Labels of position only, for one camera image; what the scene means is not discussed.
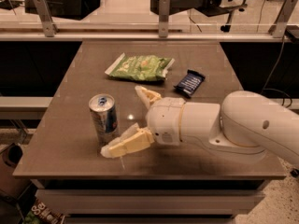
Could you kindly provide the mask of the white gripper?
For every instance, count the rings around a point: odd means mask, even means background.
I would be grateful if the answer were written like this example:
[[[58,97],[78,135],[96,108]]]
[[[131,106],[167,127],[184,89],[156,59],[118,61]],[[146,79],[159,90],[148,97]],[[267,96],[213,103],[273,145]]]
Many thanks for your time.
[[[161,145],[178,146],[180,113],[186,101],[182,98],[165,97],[160,93],[135,86],[137,96],[146,108],[148,128],[140,128],[137,123],[129,127],[121,136],[101,148],[105,158],[119,158],[127,154],[149,148],[155,141]]]

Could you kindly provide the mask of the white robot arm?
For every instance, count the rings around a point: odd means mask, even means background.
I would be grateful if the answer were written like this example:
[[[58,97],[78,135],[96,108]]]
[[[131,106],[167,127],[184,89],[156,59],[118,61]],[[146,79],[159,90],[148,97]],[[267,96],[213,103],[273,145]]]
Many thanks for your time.
[[[254,163],[270,151],[299,166],[299,116],[251,91],[234,91],[223,102],[194,103],[163,97],[137,86],[148,109],[147,126],[134,124],[101,148],[106,158],[118,158],[150,147],[190,144],[240,163]]]

